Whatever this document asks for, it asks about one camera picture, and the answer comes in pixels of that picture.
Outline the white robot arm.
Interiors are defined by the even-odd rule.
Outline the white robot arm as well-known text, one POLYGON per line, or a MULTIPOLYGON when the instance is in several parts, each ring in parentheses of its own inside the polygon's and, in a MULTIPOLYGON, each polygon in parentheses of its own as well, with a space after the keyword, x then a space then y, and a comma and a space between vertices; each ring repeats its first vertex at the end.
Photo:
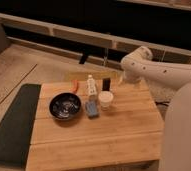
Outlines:
POLYGON ((191 64, 155 62, 152 51, 140 46, 121 59, 122 78, 135 83, 141 77, 150 79, 178 90, 191 82, 191 64))

